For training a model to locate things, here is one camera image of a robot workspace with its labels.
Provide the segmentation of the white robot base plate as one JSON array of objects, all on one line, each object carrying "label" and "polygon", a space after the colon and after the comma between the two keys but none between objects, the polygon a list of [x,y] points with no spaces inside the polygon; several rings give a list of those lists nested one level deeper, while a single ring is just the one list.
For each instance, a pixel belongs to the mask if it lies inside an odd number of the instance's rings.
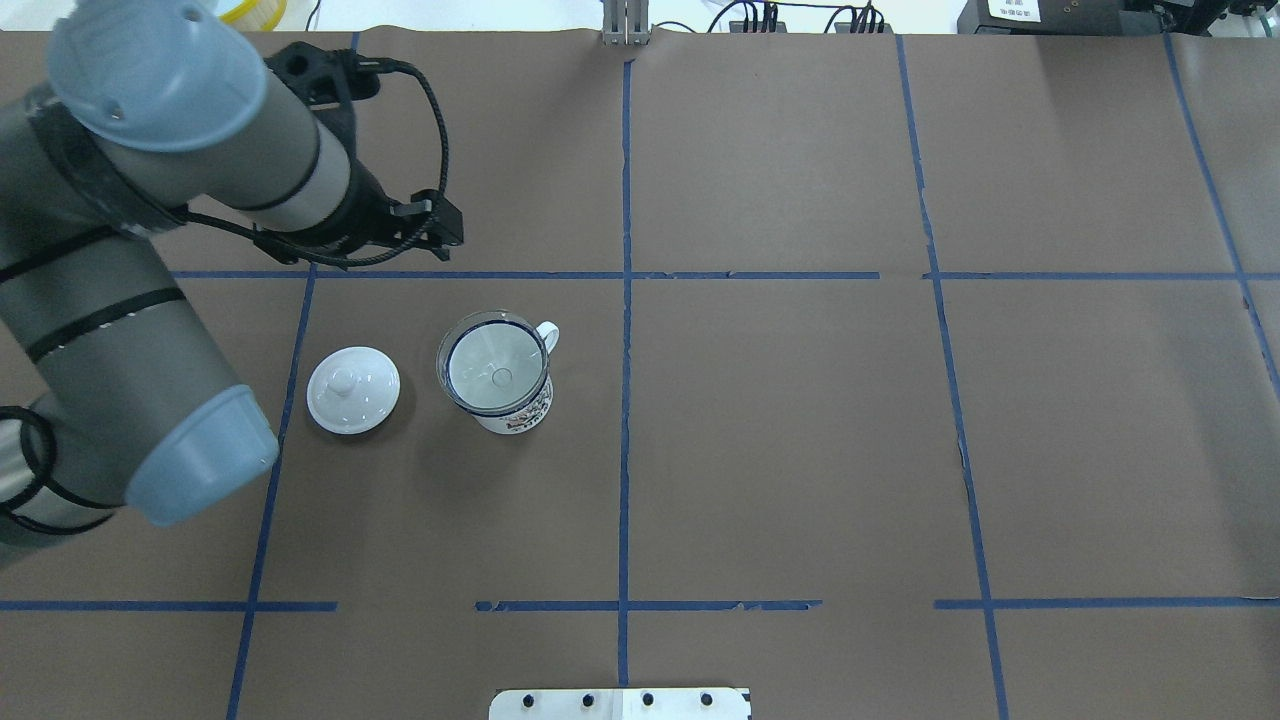
[{"label": "white robot base plate", "polygon": [[509,689],[490,702],[489,719],[751,719],[748,689],[649,687]]}]

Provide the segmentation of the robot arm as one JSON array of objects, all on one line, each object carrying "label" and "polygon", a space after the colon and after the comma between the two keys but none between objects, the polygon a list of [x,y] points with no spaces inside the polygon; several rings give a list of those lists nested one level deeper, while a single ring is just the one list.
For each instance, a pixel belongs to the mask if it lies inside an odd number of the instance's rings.
[{"label": "robot arm", "polygon": [[[3,566],[118,510],[184,521],[270,471],[276,433],[160,258],[196,224],[339,269],[463,241],[451,143],[413,64],[293,42],[271,56],[197,1],[78,1],[47,77],[3,108],[3,324],[46,384],[3,407]],[[352,104],[424,91],[434,187],[389,197]]]}]

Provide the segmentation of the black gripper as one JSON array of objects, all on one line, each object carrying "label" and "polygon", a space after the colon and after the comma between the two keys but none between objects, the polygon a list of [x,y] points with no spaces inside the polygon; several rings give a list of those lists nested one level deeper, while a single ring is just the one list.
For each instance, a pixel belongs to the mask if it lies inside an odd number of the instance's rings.
[{"label": "black gripper", "polygon": [[256,229],[252,236],[253,245],[279,263],[306,260],[352,269],[387,263],[415,249],[447,261],[451,250],[465,243],[465,219],[438,190],[421,190],[410,202],[393,200],[357,161],[342,200],[317,225]]}]

